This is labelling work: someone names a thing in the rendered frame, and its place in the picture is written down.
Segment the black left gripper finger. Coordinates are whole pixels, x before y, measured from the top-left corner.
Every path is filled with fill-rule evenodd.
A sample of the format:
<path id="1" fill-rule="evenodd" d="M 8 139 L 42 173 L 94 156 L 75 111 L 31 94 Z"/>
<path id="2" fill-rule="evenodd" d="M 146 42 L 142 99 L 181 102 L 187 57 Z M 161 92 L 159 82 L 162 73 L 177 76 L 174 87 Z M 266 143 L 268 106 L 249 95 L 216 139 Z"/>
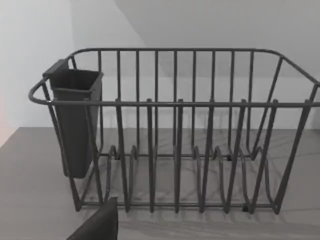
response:
<path id="1" fill-rule="evenodd" d="M 118 198 L 111 197 L 65 240 L 118 240 Z"/>

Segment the dark grey cutlery holder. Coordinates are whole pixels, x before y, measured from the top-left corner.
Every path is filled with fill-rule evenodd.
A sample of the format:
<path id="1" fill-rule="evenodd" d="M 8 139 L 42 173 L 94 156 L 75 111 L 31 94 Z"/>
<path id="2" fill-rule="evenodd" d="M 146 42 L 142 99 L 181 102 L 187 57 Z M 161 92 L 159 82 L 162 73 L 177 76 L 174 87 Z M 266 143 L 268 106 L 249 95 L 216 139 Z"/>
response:
<path id="1" fill-rule="evenodd" d="M 102 72 L 70 69 L 67 61 L 59 59 L 42 76 L 48 77 L 54 100 L 99 101 L 101 99 Z M 85 107 L 58 105 L 55 109 L 65 136 L 65 151 L 71 165 L 71 176 L 83 179 L 92 161 Z"/>

